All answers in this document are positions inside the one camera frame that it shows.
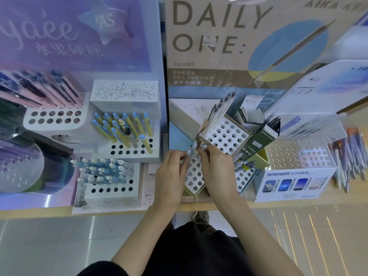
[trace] forearm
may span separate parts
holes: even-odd
[[[246,251],[257,276],[303,276],[289,256],[269,234],[240,196],[218,209],[230,223]]]
[[[141,275],[174,213],[172,209],[159,209],[154,206],[148,208],[144,218],[118,250],[112,262],[120,265],[129,276]]]

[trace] purple poster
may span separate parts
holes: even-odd
[[[150,71],[139,0],[1,3],[1,69]]]

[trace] person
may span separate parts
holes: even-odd
[[[142,221],[111,262],[91,264],[78,276],[303,275],[238,194],[232,157],[212,145],[198,151],[208,192],[238,238],[210,227],[200,230],[194,222],[168,229],[190,161],[186,152],[170,150],[156,172],[154,203]]]

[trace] black shirt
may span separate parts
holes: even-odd
[[[99,261],[78,276],[127,276],[117,264]],[[237,237],[217,230],[201,233],[194,222],[165,230],[154,247],[143,275],[243,275],[252,276]]]

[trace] black sleeve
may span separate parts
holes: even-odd
[[[90,264],[77,276],[128,276],[128,274],[119,265],[103,260]]]

